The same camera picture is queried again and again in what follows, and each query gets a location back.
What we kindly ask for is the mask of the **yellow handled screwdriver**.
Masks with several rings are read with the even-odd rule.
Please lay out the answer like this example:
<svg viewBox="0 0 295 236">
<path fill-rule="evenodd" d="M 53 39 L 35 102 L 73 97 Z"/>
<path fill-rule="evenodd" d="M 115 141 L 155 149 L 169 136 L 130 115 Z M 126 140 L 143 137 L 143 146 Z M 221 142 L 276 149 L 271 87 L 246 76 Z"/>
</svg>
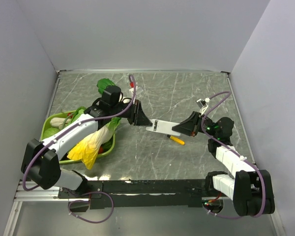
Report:
<svg viewBox="0 0 295 236">
<path fill-rule="evenodd" d="M 170 140 L 172 140 L 172 141 L 174 141 L 174 142 L 176 142 L 176 143 L 178 143 L 178 144 L 180 144 L 180 145 L 185 145 L 185 142 L 183 141 L 183 140 L 181 140 L 181 139 L 179 139 L 179 138 L 177 138 L 177 137 L 175 137 L 175 136 L 172 136 L 172 135 L 167 135 L 167 137 L 170 139 Z"/>
</svg>

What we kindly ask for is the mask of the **white remote control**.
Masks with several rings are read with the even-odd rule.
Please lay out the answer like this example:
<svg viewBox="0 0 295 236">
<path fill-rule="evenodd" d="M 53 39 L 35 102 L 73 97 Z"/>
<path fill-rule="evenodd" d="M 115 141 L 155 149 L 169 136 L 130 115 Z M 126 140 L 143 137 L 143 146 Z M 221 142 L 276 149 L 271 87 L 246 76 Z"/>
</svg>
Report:
<svg viewBox="0 0 295 236">
<path fill-rule="evenodd" d="M 178 123 L 159 119 L 151 119 L 150 121 L 152 123 L 152 126 L 146 127 L 147 131 L 171 136 L 180 136 L 179 132 L 172 130 L 172 128 L 178 125 Z"/>
</svg>

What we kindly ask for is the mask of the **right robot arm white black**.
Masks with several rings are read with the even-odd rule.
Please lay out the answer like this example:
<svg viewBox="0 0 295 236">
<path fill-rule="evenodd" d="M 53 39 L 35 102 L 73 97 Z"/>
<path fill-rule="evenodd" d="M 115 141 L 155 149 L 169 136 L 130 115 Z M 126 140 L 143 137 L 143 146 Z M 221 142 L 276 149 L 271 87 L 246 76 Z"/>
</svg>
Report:
<svg viewBox="0 0 295 236">
<path fill-rule="evenodd" d="M 267 170 L 255 170 L 239 155 L 231 143 L 234 121 L 222 117 L 217 122 L 198 112 L 172 130 L 187 136 L 196 136 L 199 132 L 208 134 L 208 151 L 221 162 L 227 172 L 210 172 L 206 177 L 205 190 L 211 196 L 219 192 L 228 196 L 239 216 L 272 214 L 275 211 L 274 194 L 270 173 Z"/>
</svg>

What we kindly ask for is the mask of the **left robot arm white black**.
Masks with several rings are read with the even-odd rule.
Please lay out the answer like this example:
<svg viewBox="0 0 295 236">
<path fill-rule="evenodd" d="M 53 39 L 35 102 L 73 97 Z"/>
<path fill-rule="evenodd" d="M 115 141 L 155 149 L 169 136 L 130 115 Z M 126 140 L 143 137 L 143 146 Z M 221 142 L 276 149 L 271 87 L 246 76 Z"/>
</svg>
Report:
<svg viewBox="0 0 295 236">
<path fill-rule="evenodd" d="M 123 103 L 120 95 L 118 86 L 107 86 L 101 97 L 72 124 L 43 141 L 29 141 L 21 166 L 23 181 L 29 178 L 43 189 L 53 186 L 67 188 L 75 197 L 83 197 L 88 190 L 86 178 L 76 171 L 61 169 L 61 158 L 114 117 L 126 118 L 129 124 L 135 126 L 152 126 L 139 100 L 132 98 L 128 103 Z"/>
</svg>

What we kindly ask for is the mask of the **green lettuce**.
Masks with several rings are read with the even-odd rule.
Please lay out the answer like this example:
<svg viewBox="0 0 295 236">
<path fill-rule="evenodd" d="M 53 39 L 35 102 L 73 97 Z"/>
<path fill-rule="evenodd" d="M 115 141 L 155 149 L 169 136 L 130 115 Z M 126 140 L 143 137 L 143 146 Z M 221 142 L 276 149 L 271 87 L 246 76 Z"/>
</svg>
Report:
<svg viewBox="0 0 295 236">
<path fill-rule="evenodd" d="M 108 129 L 108 140 L 114 135 L 116 128 L 120 125 L 121 118 L 115 117 L 106 125 Z"/>
</svg>

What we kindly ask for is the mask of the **green bok choy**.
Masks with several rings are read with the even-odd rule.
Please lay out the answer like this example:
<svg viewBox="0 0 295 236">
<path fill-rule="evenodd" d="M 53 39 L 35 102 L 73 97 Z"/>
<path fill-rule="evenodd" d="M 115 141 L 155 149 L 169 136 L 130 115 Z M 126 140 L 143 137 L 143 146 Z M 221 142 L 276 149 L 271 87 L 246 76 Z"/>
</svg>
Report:
<svg viewBox="0 0 295 236">
<path fill-rule="evenodd" d="M 108 78 L 103 78 L 103 79 L 100 79 L 98 82 L 97 82 L 97 88 L 98 88 L 98 92 L 100 95 L 103 94 L 104 90 L 108 87 L 108 86 L 115 86 L 116 84 L 108 79 Z M 123 95 L 123 93 L 121 92 L 120 93 L 120 96 L 119 96 L 119 102 L 123 102 L 123 103 L 127 103 L 127 102 L 130 102 L 131 101 L 131 97 L 125 97 Z"/>
</svg>

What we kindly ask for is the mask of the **napa cabbage yellow white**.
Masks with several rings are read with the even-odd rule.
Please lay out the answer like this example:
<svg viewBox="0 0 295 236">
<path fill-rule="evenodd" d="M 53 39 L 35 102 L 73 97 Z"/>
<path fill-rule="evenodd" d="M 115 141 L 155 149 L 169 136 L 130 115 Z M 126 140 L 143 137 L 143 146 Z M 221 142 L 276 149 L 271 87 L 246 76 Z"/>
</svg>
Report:
<svg viewBox="0 0 295 236">
<path fill-rule="evenodd" d="M 91 170 L 98 152 L 102 144 L 108 142 L 112 136 L 113 131 L 107 126 L 104 126 L 100 130 L 91 133 L 78 142 L 75 147 L 67 154 L 67 158 L 73 161 L 82 161 L 88 170 Z"/>
</svg>

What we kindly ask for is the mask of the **white radish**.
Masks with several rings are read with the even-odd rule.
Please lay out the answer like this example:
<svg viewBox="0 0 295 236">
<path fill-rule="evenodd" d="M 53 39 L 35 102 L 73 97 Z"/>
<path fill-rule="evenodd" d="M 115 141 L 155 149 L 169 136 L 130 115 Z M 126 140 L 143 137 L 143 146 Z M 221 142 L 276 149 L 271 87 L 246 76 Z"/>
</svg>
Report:
<svg viewBox="0 0 295 236">
<path fill-rule="evenodd" d="M 65 118 L 52 118 L 50 120 L 50 125 L 61 130 L 65 125 Z"/>
</svg>

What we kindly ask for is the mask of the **green plastic basket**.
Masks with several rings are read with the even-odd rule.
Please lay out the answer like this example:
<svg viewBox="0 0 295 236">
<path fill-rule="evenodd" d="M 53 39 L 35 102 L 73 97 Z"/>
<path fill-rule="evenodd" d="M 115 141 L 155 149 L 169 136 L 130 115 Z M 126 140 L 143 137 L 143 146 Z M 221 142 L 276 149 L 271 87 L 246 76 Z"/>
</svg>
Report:
<svg viewBox="0 0 295 236">
<path fill-rule="evenodd" d="M 68 126 L 69 124 L 71 124 L 73 121 L 75 121 L 82 113 L 83 111 L 86 109 L 86 107 L 79 107 L 77 108 L 76 110 L 73 110 L 73 111 L 68 111 L 68 112 L 61 112 L 61 113 L 58 113 L 58 114 L 54 114 L 54 115 L 51 115 L 49 116 L 44 124 L 43 124 L 43 128 L 42 128 L 42 131 L 41 131 L 41 136 L 40 136 L 40 140 L 42 140 L 42 134 L 43 132 L 47 129 L 47 128 L 50 128 L 51 125 L 50 125 L 50 120 L 52 118 L 65 118 L 65 125 L 63 126 L 66 127 Z M 108 155 L 114 148 L 115 146 L 115 141 L 116 141 L 116 138 L 115 138 L 115 134 L 111 137 L 110 140 L 104 142 L 103 144 L 101 144 L 100 147 L 103 147 L 104 148 L 104 152 L 103 153 L 98 153 L 97 154 L 97 158 L 100 158 L 100 157 L 104 157 L 106 155 Z"/>
</svg>

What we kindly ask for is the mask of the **round green cabbage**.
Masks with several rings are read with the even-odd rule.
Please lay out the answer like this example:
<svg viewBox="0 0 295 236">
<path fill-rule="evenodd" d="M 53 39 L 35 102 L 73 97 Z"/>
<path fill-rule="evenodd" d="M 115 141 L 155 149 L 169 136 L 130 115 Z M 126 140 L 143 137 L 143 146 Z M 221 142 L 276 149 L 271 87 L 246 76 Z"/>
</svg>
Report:
<svg viewBox="0 0 295 236">
<path fill-rule="evenodd" d="M 55 134 L 57 134 L 60 130 L 58 128 L 55 128 L 55 127 L 50 127 L 50 128 L 47 128 L 43 134 L 42 134 L 42 140 L 44 139 L 47 139 Z"/>
</svg>

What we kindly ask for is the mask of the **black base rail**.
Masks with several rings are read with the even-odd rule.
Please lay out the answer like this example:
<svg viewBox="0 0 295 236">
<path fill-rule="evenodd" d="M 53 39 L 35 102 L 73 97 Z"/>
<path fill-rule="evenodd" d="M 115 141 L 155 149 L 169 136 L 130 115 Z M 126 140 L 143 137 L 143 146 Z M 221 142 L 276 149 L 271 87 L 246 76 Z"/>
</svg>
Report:
<svg viewBox="0 0 295 236">
<path fill-rule="evenodd" d="M 90 180 L 84 192 L 62 188 L 59 199 L 89 200 L 90 209 L 114 207 L 202 207 L 219 191 L 204 179 Z"/>
</svg>

